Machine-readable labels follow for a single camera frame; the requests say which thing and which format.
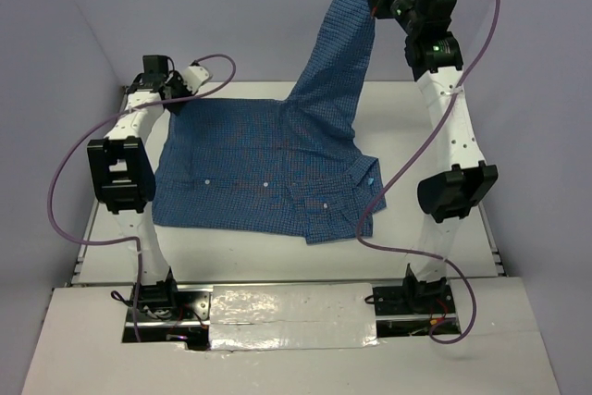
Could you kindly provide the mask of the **blue checked long sleeve shirt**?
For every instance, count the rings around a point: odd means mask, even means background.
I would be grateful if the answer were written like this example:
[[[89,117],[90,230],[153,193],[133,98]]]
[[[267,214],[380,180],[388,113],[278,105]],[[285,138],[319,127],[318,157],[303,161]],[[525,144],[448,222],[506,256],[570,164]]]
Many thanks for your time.
[[[369,237],[386,203],[353,121],[375,39],[366,0],[332,0],[283,100],[204,98],[169,120],[155,173],[161,227],[246,230],[309,244]]]

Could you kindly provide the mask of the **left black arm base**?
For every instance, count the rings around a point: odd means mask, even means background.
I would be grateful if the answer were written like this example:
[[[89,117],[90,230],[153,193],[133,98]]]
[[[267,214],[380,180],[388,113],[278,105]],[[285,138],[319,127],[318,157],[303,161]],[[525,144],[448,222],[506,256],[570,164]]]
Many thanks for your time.
[[[192,351],[208,350],[212,291],[185,288],[177,297],[173,309],[143,309],[137,314],[141,343],[179,343]]]

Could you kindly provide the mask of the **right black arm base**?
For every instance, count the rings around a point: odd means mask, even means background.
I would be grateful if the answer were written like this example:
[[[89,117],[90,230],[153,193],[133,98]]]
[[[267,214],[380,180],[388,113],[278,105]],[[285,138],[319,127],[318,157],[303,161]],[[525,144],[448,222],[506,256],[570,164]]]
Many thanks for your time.
[[[373,286],[364,302],[374,307],[381,339],[461,333],[447,279],[420,280],[410,264],[399,283]]]

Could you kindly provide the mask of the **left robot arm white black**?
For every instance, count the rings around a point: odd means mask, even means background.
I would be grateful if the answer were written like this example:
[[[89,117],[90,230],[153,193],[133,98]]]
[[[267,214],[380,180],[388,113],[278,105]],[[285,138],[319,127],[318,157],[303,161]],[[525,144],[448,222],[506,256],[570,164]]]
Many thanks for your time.
[[[126,90],[122,114],[104,138],[88,142],[87,155],[97,200],[132,244],[136,279],[126,305],[135,315],[166,320],[179,312],[181,297],[154,227],[156,183],[145,144],[165,111],[162,102],[184,84],[167,56],[144,56],[142,65]]]

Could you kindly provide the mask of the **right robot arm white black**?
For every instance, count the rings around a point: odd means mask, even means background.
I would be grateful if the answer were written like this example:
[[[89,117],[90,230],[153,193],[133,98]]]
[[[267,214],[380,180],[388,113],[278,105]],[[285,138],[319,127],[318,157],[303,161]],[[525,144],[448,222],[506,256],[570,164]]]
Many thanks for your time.
[[[419,181],[417,201],[425,215],[413,253],[426,259],[405,271],[402,302],[422,313],[446,284],[447,265],[462,222],[499,177],[480,150],[463,89],[461,47],[450,31],[457,0],[367,0],[375,19],[394,19],[406,33],[405,58],[425,99],[433,130],[436,172]]]

